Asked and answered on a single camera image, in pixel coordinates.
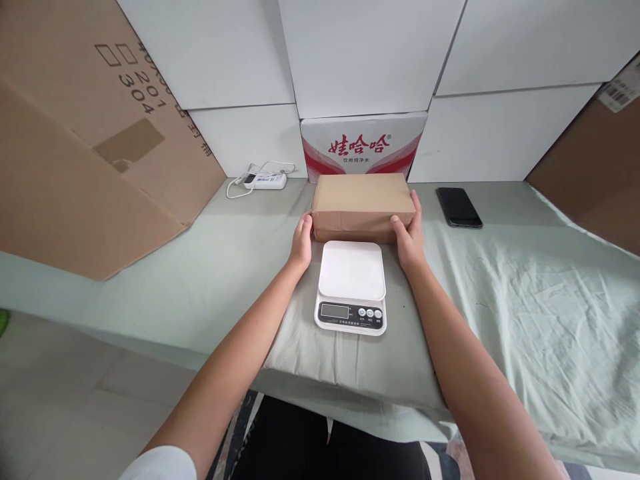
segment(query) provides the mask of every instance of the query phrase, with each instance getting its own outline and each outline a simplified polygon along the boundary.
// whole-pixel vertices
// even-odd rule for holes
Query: white kitchen scale
[[[386,294],[382,250],[378,245],[326,242],[313,316],[320,328],[382,335],[387,329]]]

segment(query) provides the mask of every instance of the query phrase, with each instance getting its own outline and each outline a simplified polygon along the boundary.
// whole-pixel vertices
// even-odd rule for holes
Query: digital display
[[[349,307],[342,307],[340,305],[328,305],[324,303],[322,304],[322,309],[320,310],[320,314],[326,317],[348,319]]]

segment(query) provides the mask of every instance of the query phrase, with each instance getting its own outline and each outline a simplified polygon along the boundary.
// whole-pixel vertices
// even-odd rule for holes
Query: black smartphone
[[[436,189],[435,192],[450,226],[482,228],[482,220],[464,189],[443,187]]]

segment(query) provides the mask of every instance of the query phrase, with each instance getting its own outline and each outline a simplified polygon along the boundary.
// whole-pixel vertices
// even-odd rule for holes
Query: small cardboard box
[[[424,111],[302,120],[309,181],[344,173],[401,172],[406,178],[426,122]]]
[[[226,175],[115,0],[0,8],[0,250],[104,280]]]
[[[402,173],[321,175],[311,207],[318,242],[395,243],[391,216],[408,226],[414,213]]]
[[[526,180],[582,228],[640,255],[640,55],[580,112]]]

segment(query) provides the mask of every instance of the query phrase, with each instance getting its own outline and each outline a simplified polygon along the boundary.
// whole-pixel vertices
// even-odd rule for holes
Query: floor
[[[194,374],[13,314],[0,339],[0,480],[118,478]]]

